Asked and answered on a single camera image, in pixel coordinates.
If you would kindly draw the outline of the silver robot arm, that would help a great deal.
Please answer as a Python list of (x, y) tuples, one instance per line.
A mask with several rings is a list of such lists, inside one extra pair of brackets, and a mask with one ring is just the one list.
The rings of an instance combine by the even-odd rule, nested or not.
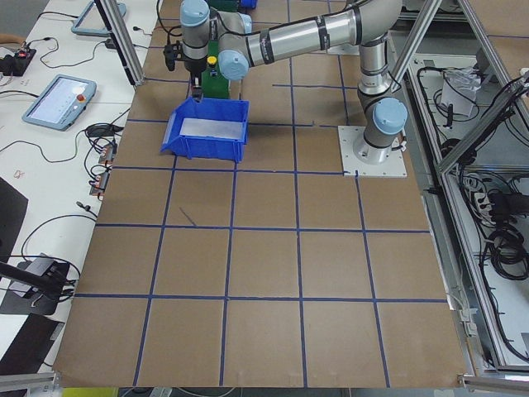
[(358, 98), (367, 125), (355, 139), (353, 151), (363, 163), (381, 165), (407, 121), (405, 106), (389, 96), (393, 81), (387, 60), (388, 30), (401, 7), (399, 1), (349, 1), (339, 12), (250, 32), (247, 18), (238, 12), (218, 11), (205, 1), (183, 1), (179, 52), (190, 73), (192, 97), (199, 101), (203, 96), (202, 73), (207, 68), (211, 40), (218, 43), (221, 74), (235, 81), (256, 66), (346, 43), (356, 45), (360, 56)]

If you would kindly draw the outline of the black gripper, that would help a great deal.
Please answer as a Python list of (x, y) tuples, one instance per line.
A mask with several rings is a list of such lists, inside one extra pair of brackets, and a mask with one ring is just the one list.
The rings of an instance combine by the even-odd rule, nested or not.
[(207, 68), (207, 58), (183, 60), (185, 69), (190, 73), (192, 86), (192, 99), (200, 103), (203, 100), (202, 74)]

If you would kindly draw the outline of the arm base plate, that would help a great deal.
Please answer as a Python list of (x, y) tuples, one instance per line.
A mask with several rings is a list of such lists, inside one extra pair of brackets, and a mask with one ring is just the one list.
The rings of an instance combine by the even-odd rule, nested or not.
[(390, 147), (376, 149), (364, 140), (365, 127), (339, 126), (338, 135), (344, 176), (406, 178), (403, 153), (395, 138)]

